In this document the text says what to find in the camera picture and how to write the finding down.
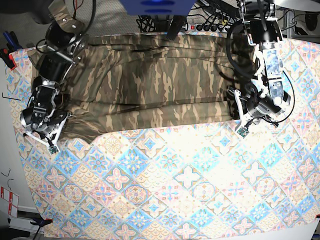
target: robotic arm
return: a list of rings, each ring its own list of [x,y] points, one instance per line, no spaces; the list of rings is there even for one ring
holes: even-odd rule
[[[72,19],[68,12],[61,12],[66,11],[63,0],[54,1],[49,10],[56,21],[46,32],[45,51],[40,50],[38,44],[36,46],[42,53],[38,62],[39,76],[31,85],[31,97],[26,109],[21,112],[20,120],[25,136],[46,145],[48,151],[54,154],[60,151],[58,139],[67,118],[71,116],[66,111],[69,96],[63,93],[65,77],[72,66],[81,60],[88,41],[88,27],[83,30],[81,22]]]
[[[275,121],[269,114],[283,114],[289,109],[291,96],[283,88],[283,63],[275,47],[276,43],[283,40],[275,4],[263,0],[238,0],[238,6],[241,20],[229,29],[226,51],[234,69],[249,81],[246,84],[246,95],[237,89],[228,90],[234,95],[240,117],[235,131],[246,137],[249,126],[259,123],[261,119],[275,127],[285,121],[288,117]],[[255,47],[253,58],[258,65],[255,75],[245,72],[231,57],[231,33],[238,25],[243,26],[248,43]],[[255,82],[260,85],[261,91],[258,92],[252,80],[257,80]]]
[[[249,126],[252,123],[257,124],[261,119],[277,127],[280,122],[288,118],[287,116],[280,121],[275,121],[270,116],[270,114],[282,115],[289,109],[291,101],[291,96],[283,88],[283,64],[275,47],[276,43],[283,40],[275,14],[275,3],[281,6],[277,3],[279,1],[290,2],[288,0],[237,0],[241,20],[231,26],[227,34],[227,57],[234,69],[247,79],[245,94],[238,89],[231,87],[228,89],[234,95],[240,117],[240,123],[235,130],[242,137],[248,135]],[[158,8],[161,0],[150,2],[157,2],[153,5]],[[32,95],[20,119],[25,128],[25,134],[46,145],[49,152],[54,154],[60,151],[58,139],[70,116],[65,110],[69,96],[62,91],[64,79],[70,68],[81,60],[81,52],[88,41],[86,32],[95,17],[96,0],[92,0],[91,19],[85,30],[82,23],[69,15],[64,0],[54,0],[49,6],[49,11],[56,22],[50,25],[46,33],[44,39],[47,43],[46,51],[39,50],[37,45],[37,50],[43,53],[42,62],[38,68],[39,76],[32,83]],[[253,60],[257,63],[258,69],[254,75],[244,71],[232,59],[231,34],[240,25],[244,28],[248,43],[255,47]],[[260,91],[253,82],[259,84]]]

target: power strip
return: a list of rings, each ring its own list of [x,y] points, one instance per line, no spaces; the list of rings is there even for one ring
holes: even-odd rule
[[[188,24],[188,29],[186,29],[186,31],[193,31],[193,32],[228,32],[228,29],[230,28],[229,25],[227,25],[228,22],[221,23],[221,24],[214,24],[214,25],[203,25],[203,24],[195,24],[195,23],[189,23]]]

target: red clamp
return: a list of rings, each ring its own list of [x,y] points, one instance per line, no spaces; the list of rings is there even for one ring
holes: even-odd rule
[[[17,67],[14,57],[9,54],[7,49],[0,49],[0,58],[3,59],[4,63],[11,69],[11,71]]]

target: table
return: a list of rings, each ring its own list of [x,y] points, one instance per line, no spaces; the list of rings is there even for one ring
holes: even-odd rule
[[[68,140],[53,156],[22,136],[31,63],[26,50],[15,52],[7,89],[22,101],[9,101],[12,124],[35,206],[53,219],[45,236],[212,239],[314,223],[320,46],[285,39],[278,49],[296,95],[278,128],[259,124],[244,140],[237,121],[112,132],[92,144]],[[284,89],[292,94],[287,80]]]

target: camo trousers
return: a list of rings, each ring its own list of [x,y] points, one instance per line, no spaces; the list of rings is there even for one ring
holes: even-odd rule
[[[249,62],[253,49],[236,40],[233,57]],[[236,76],[223,36],[129,34],[91,38],[81,64],[67,75],[71,117],[61,139],[124,130],[232,120],[227,87]],[[33,63],[39,59],[29,52]]]

